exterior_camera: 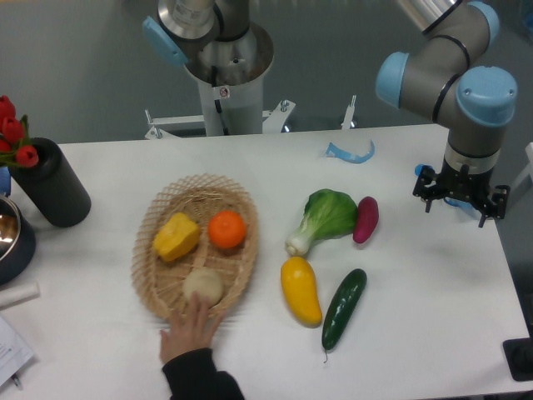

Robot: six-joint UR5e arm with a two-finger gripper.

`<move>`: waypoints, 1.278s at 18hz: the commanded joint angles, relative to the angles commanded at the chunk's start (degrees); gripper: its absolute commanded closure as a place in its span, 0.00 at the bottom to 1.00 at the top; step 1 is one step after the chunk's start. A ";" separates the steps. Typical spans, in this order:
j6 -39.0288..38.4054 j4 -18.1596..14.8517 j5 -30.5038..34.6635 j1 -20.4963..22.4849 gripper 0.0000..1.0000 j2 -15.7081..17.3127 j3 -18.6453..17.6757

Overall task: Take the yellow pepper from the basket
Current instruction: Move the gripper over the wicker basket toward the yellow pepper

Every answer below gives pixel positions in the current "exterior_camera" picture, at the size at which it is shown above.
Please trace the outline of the person's hand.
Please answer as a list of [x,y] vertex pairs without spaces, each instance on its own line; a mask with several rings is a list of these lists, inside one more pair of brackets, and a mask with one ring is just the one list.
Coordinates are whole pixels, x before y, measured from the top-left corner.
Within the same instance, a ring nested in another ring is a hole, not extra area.
[[160,331],[159,358],[163,365],[186,353],[209,348],[225,314],[208,318],[209,302],[197,292],[192,294],[187,315],[172,314],[168,329]]

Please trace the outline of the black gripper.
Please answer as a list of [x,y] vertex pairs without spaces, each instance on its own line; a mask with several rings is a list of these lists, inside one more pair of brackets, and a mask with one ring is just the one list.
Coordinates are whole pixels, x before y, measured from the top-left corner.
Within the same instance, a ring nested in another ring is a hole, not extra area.
[[483,228],[487,218],[503,219],[511,189],[508,185],[491,186],[493,169],[474,173],[473,167],[462,164],[455,170],[446,160],[439,173],[434,168],[422,164],[417,173],[413,195],[426,204],[425,212],[431,211],[435,200],[444,198],[469,203],[481,213],[479,228]]

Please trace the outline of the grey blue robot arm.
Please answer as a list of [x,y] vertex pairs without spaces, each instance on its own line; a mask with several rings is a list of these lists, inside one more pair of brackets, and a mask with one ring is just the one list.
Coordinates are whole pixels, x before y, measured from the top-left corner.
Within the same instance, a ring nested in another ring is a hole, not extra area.
[[[491,186],[516,106],[515,79],[476,66],[499,32],[495,11],[478,1],[402,1],[426,37],[416,55],[391,54],[376,76],[376,95],[394,108],[449,132],[439,172],[424,167],[414,194],[426,203],[469,203],[482,219],[502,219],[510,189]],[[261,133],[263,78],[273,61],[268,33],[246,1],[161,1],[142,30],[152,48],[197,81],[210,136]]]

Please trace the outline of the black sleeved forearm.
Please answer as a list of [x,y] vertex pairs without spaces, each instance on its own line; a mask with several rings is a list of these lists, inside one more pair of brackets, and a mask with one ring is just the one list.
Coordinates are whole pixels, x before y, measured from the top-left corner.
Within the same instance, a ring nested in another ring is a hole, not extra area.
[[244,399],[236,379],[218,371],[209,347],[186,352],[164,364],[171,399]]

